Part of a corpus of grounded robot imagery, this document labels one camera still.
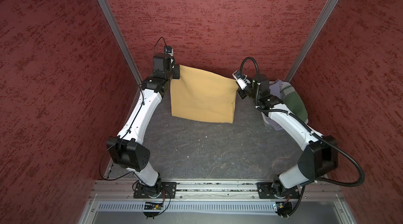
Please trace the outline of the white plastic basket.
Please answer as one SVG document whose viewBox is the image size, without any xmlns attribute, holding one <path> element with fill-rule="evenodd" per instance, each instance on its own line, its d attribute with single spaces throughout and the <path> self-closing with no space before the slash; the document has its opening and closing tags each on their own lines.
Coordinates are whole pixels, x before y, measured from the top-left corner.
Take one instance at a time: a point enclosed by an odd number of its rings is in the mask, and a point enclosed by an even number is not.
<svg viewBox="0 0 403 224">
<path fill-rule="evenodd" d="M 269 82 L 270 93 L 278 97 L 304 123 L 308 124 L 308 113 L 304 102 L 293 85 L 282 80 Z"/>
</svg>

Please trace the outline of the yellow skirt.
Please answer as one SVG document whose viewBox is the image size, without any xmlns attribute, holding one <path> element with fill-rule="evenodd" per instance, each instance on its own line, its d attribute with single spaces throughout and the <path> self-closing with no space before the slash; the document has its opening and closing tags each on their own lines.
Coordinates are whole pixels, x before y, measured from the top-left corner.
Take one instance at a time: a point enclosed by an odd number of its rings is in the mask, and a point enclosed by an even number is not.
<svg viewBox="0 0 403 224">
<path fill-rule="evenodd" d="M 234 122 L 236 81 L 181 65 L 170 86 L 173 117 L 209 123 Z"/>
</svg>

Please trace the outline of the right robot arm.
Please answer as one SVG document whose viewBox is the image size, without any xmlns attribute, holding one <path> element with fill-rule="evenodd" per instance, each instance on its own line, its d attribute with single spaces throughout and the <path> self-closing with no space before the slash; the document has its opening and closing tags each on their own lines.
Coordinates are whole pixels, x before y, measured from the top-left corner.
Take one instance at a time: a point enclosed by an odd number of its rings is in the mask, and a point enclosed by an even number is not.
<svg viewBox="0 0 403 224">
<path fill-rule="evenodd" d="M 295 166 L 273 179 L 272 193 L 284 198 L 297 186 L 314 182 L 338 167 L 338 152 L 320 140 L 323 135 L 301 121 L 278 97 L 269 90 L 261 91 L 257 79 L 233 73 L 238 85 L 238 94 L 243 99 L 250 97 L 269 119 L 279 124 L 299 145 L 302 154 Z"/>
</svg>

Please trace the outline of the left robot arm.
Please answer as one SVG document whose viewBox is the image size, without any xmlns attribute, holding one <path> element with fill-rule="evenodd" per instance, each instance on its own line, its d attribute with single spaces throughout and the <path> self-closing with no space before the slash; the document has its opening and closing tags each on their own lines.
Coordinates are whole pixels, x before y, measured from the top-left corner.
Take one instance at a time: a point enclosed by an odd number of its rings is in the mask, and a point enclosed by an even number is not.
<svg viewBox="0 0 403 224">
<path fill-rule="evenodd" d="M 151 152 L 143 141 L 150 120 L 173 79 L 180 79 L 180 66 L 173 53 L 156 54 L 152 75 L 139 85 L 140 97 L 125 126 L 116 137 L 106 141 L 113 163 L 133 173 L 150 198 L 159 197 L 163 186 L 160 174 L 150 163 Z"/>
</svg>

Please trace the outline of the green skirt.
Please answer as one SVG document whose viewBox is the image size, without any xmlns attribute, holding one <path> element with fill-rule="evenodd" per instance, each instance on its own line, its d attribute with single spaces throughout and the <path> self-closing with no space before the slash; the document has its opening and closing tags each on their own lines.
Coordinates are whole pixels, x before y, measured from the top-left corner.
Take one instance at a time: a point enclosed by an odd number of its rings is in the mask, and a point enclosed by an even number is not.
<svg viewBox="0 0 403 224">
<path fill-rule="evenodd" d="M 292 86 L 288 86 L 287 88 L 283 89 L 282 95 L 283 102 L 290 109 L 290 111 L 304 123 L 308 124 L 308 113 L 298 92 Z"/>
</svg>

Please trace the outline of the left small circuit board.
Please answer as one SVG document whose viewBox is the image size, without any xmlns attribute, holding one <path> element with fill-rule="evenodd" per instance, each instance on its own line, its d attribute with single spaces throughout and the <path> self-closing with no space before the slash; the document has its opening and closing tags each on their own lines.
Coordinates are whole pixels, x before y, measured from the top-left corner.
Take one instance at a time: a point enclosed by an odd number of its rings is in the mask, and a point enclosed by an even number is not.
<svg viewBox="0 0 403 224">
<path fill-rule="evenodd" d="M 154 203 L 154 202 L 145 202 L 144 210 L 152 210 L 152 211 L 162 211 L 164 209 L 164 203 Z"/>
</svg>

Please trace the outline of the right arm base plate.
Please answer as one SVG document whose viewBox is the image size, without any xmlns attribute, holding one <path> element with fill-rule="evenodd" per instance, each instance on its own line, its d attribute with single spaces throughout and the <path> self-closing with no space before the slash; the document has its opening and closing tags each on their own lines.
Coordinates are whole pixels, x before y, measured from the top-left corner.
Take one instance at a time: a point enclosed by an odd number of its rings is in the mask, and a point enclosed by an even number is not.
<svg viewBox="0 0 403 224">
<path fill-rule="evenodd" d="M 279 182 L 259 182 L 256 186 L 260 199 L 298 199 L 300 197 L 297 186 L 287 189 Z"/>
</svg>

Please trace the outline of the left corner aluminium post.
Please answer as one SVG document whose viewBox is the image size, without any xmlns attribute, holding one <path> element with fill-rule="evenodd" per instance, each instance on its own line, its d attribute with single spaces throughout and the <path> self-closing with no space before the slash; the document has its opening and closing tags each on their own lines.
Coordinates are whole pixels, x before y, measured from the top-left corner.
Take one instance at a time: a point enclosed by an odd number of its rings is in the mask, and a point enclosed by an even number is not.
<svg viewBox="0 0 403 224">
<path fill-rule="evenodd" d="M 130 49 L 124 39 L 124 36 L 119 28 L 119 25 L 113 15 L 113 12 L 111 10 L 110 4 L 108 3 L 108 0 L 97 0 L 97 2 L 99 3 L 99 5 L 102 9 L 102 12 L 110 26 L 110 29 L 114 35 L 114 38 L 115 38 L 116 42 L 118 43 L 118 46 L 128 64 L 128 67 L 129 67 L 135 81 L 138 84 L 141 84 L 142 78 L 141 78 L 140 72 L 135 64 L 133 56 L 132 56 Z"/>
</svg>

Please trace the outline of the corner aluminium post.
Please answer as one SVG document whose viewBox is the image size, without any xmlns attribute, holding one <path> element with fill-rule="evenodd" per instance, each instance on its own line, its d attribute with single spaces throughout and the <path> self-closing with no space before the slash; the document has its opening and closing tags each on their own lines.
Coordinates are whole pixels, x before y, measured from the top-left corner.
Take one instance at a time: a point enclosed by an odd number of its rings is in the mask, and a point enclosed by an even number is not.
<svg viewBox="0 0 403 224">
<path fill-rule="evenodd" d="M 321 30 L 323 29 L 324 25 L 326 24 L 327 20 L 329 19 L 330 15 L 332 14 L 332 12 L 338 2 L 339 2 L 339 0 L 327 0 L 326 1 L 312 30 L 310 31 L 306 41 L 304 42 L 303 46 L 301 47 L 301 50 L 300 50 L 296 60 L 294 61 L 291 68 L 289 69 L 287 75 L 285 76 L 284 81 L 290 82 L 293 79 L 293 77 L 297 73 L 299 67 L 303 63 L 309 50 L 311 49 L 311 47 L 314 44 L 317 37 L 319 36 Z"/>
<path fill-rule="evenodd" d="M 135 64 L 133 56 L 132 56 L 130 49 L 124 39 L 124 36 L 119 28 L 119 25 L 113 15 L 113 12 L 111 10 L 110 4 L 108 3 L 108 0 L 97 0 L 97 2 L 99 3 L 99 5 L 102 9 L 102 12 L 110 26 L 110 29 L 114 35 L 114 38 L 115 38 L 116 42 L 118 43 L 118 46 L 128 64 L 128 67 L 129 67 L 135 81 L 138 84 L 141 84 L 142 78 L 141 78 L 140 72 Z"/>
</svg>

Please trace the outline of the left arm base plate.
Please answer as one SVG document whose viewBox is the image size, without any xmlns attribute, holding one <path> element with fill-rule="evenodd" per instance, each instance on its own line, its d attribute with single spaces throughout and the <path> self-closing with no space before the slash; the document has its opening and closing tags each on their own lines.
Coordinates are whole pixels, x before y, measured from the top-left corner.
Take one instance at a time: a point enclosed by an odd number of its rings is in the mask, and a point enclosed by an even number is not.
<svg viewBox="0 0 403 224">
<path fill-rule="evenodd" d="M 162 182 L 162 186 L 157 193 L 153 188 L 136 183 L 133 186 L 134 199 L 173 199 L 176 194 L 176 182 Z"/>
</svg>

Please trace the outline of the aluminium front rail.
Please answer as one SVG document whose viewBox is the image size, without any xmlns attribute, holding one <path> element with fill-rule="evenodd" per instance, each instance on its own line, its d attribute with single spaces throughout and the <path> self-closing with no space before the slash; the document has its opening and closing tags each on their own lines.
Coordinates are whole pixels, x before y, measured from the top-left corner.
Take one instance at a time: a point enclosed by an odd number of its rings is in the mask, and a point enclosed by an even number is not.
<svg viewBox="0 0 403 224">
<path fill-rule="evenodd" d="M 176 182 L 176 194 L 173 201 L 286 201 L 286 199 L 260 199 L 256 180 L 166 180 Z M 133 198 L 134 180 L 96 181 L 89 199 L 97 201 L 140 201 Z M 326 183 L 314 183 L 305 187 L 302 196 L 304 202 L 344 202 L 341 188 Z"/>
</svg>

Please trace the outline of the right corner aluminium post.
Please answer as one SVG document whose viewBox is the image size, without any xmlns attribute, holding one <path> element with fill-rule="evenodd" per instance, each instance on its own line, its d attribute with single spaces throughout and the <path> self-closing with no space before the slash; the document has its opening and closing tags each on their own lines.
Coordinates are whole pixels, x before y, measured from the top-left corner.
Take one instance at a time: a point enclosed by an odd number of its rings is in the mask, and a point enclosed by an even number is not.
<svg viewBox="0 0 403 224">
<path fill-rule="evenodd" d="M 311 49 L 311 47 L 314 44 L 317 37 L 319 36 L 321 30 L 323 29 L 324 25 L 326 24 L 327 20 L 329 19 L 330 15 L 332 14 L 332 12 L 338 2 L 339 2 L 339 0 L 327 0 L 326 1 L 312 30 L 310 31 L 306 41 L 304 42 L 303 46 L 301 47 L 301 50 L 300 50 L 296 60 L 294 61 L 291 68 L 289 69 L 287 75 L 285 76 L 284 81 L 290 82 L 293 79 L 293 77 L 297 73 L 299 67 L 303 63 L 309 50 Z"/>
</svg>

